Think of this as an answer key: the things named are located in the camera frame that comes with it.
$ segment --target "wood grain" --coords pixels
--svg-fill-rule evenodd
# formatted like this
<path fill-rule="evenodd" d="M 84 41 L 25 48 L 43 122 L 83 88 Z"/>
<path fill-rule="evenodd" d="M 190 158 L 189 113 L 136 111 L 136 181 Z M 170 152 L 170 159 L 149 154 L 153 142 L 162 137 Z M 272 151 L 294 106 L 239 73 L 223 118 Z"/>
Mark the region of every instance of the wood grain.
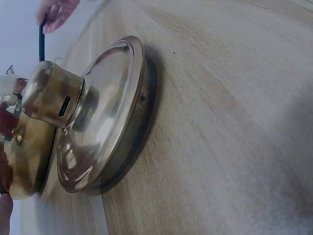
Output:
<path fill-rule="evenodd" d="M 313 233 L 312 25 L 308 0 L 103 3 L 66 68 L 131 34 L 158 74 L 147 143 L 103 195 L 110 234 Z"/>

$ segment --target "wooden surface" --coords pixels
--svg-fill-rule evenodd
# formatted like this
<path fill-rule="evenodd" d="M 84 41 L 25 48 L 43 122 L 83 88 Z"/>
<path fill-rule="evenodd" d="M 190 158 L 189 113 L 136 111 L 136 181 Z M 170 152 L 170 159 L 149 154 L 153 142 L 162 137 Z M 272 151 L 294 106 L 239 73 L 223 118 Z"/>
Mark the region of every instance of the wooden surface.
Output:
<path fill-rule="evenodd" d="M 132 34 L 158 74 L 147 143 L 103 195 L 110 234 L 313 233 L 312 25 L 310 0 L 103 2 L 65 68 Z M 50 174 L 39 234 L 96 234 L 91 198 Z"/>

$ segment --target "black cable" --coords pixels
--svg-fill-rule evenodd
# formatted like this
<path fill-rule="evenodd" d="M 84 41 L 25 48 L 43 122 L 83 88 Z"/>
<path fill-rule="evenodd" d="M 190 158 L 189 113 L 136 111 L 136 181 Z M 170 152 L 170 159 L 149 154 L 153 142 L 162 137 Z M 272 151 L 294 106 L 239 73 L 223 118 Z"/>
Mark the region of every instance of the black cable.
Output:
<path fill-rule="evenodd" d="M 44 25 L 46 18 L 39 26 L 39 62 L 45 60 L 45 34 L 44 34 Z"/>

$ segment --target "finger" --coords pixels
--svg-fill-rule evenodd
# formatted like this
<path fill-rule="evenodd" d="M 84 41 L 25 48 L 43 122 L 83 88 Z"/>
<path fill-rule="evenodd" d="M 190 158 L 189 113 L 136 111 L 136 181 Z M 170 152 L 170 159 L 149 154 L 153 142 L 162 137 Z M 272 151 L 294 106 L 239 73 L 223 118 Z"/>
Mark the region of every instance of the finger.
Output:
<path fill-rule="evenodd" d="M 36 23 L 41 25 L 45 19 L 46 13 L 50 12 L 51 6 L 47 5 L 45 2 L 41 2 L 40 6 L 36 12 Z"/>
<path fill-rule="evenodd" d="M 0 198 L 0 212 L 6 215 L 6 218 L 10 220 L 13 211 L 13 200 L 12 197 L 5 193 Z"/>
<path fill-rule="evenodd" d="M 63 7 L 61 7 L 59 10 L 59 14 L 57 16 L 57 19 L 49 27 L 49 32 L 53 32 L 56 29 L 60 28 L 68 20 L 68 18 L 74 12 L 75 8 L 76 7 L 74 7 L 74 8 L 63 8 Z"/>

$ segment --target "hand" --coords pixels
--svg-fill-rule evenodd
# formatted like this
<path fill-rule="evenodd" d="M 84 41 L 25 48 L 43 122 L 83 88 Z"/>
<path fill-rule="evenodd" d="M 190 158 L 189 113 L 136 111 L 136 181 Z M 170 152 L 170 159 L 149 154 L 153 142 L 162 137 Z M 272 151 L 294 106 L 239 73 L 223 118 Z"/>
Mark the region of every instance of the hand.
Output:
<path fill-rule="evenodd" d="M 76 9 L 80 0 L 41 0 L 36 13 L 37 24 L 46 17 L 44 33 L 51 33 L 61 27 Z"/>
<path fill-rule="evenodd" d="M 9 235 L 10 219 L 13 210 L 13 200 L 7 193 L 0 198 L 0 235 Z"/>

